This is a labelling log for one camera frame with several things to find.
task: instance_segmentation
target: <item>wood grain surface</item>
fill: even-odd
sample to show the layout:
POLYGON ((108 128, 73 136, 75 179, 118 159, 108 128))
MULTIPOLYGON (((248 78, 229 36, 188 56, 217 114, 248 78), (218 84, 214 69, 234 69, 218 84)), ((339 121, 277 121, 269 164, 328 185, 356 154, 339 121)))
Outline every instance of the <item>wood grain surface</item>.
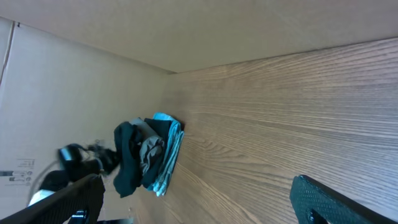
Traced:
POLYGON ((299 174, 398 220, 398 39, 171 75, 160 110, 186 136, 144 223, 297 223, 299 174))

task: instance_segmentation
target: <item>light blue towel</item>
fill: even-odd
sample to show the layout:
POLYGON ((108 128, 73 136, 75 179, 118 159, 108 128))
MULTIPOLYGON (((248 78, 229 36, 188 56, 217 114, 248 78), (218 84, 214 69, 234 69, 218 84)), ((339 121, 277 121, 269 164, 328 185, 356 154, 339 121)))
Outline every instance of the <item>light blue towel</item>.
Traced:
POLYGON ((181 124, 170 115, 158 112, 154 114, 153 119, 172 121, 169 130, 169 140, 167 141, 167 147, 163 158, 163 164, 159 169, 159 175, 156 181, 147 188, 147 190, 156 192, 156 196, 159 197, 166 193, 167 187, 169 186, 184 132, 181 131, 181 124))

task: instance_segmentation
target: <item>teal fabric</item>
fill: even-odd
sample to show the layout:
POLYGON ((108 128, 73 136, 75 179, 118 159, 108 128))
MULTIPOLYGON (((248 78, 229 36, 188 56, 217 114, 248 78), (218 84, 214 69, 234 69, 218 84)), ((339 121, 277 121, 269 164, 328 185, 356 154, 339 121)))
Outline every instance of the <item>teal fabric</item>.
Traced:
POLYGON ((159 174, 156 181, 147 188, 147 190, 156 192, 156 196, 159 197, 166 193, 167 187, 169 186, 184 132, 181 130, 181 124, 170 115, 158 112, 154 115, 153 119, 172 121, 169 139, 167 141, 163 163, 159 169, 159 174))

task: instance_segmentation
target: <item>gray cloth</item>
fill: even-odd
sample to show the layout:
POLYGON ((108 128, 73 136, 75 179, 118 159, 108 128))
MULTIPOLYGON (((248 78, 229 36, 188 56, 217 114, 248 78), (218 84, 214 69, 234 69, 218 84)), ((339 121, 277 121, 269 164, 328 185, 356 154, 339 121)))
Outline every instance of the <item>gray cloth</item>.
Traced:
POLYGON ((137 125, 138 130, 144 136, 144 141, 151 136, 157 136, 159 138, 157 133, 152 128, 150 128, 150 126, 147 123, 145 123, 145 121, 141 120, 141 118, 136 118, 130 121, 130 124, 137 125))
POLYGON ((144 175, 153 166, 157 159, 161 159, 164 142, 159 136, 147 138, 139 151, 140 169, 144 175))

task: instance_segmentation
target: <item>textured black pad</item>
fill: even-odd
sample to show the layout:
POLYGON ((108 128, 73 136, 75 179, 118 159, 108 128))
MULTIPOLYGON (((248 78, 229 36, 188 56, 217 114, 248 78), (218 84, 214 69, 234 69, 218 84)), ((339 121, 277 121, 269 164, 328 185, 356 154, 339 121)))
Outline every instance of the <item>textured black pad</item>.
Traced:
POLYGON ((306 175, 294 177, 290 201, 300 224, 397 224, 306 175))
POLYGON ((103 204, 104 192, 101 177, 90 174, 53 195, 0 220, 0 224, 63 223, 79 210, 87 210, 88 223, 96 223, 103 204))

